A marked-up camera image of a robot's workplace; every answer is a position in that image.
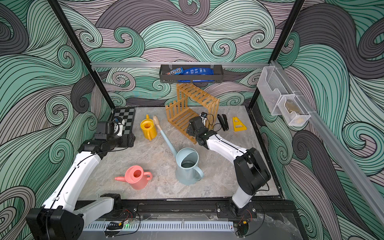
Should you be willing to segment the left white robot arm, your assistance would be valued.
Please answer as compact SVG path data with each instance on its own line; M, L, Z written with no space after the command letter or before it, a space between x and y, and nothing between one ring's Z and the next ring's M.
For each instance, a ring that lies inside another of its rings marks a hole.
M26 221L34 239L77 240L93 221L122 210L119 194L104 194L78 210L75 207L83 187L103 157L134 145L135 136L125 135L125 126L120 117L97 124L94 137L82 143L59 186L40 208L33 208L27 214Z

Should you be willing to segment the light blue long-spout watering can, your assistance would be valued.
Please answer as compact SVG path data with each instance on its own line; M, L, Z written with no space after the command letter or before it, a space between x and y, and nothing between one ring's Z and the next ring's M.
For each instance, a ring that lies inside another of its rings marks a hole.
M176 159L177 168L175 174L177 180L186 186L193 185L200 181L204 177L204 173L198 166L200 159L198 152L193 148L183 148L177 151L163 131L160 121L156 115L153 116L153 122Z

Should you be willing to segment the wooden slatted shelf rack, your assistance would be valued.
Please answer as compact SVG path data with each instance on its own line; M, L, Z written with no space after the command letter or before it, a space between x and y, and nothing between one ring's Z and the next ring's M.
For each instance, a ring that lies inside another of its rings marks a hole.
M192 110L188 102L192 100L205 108L208 120L205 127L213 129L219 110L220 100L193 84L177 84L177 99L165 106L168 122L186 136L193 144L196 138L187 134L189 120L200 114Z

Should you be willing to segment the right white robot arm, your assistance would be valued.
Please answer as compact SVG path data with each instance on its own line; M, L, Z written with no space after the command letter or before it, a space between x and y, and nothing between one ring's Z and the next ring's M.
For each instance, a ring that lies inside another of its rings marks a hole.
M229 209L234 217L241 217L252 197L271 179L261 153L255 148L241 148L225 140L217 132L205 127L201 117L189 120L186 133L194 137L200 146L234 164L239 187L230 200Z

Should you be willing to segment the yellow plastic watering can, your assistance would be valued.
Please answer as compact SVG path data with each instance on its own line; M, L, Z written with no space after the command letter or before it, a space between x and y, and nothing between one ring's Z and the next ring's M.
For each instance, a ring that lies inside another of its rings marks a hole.
M152 141L157 136L156 126L149 115L146 115L146 118L141 121L140 128L144 137L149 141Z

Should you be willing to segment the pink plastic watering can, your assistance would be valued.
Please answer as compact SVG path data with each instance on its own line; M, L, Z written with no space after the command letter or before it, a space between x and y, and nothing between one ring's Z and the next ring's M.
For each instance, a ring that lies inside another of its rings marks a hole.
M123 177L115 177L116 181L128 183L134 190L144 189L153 178L151 172L145 172L141 166L132 166Z

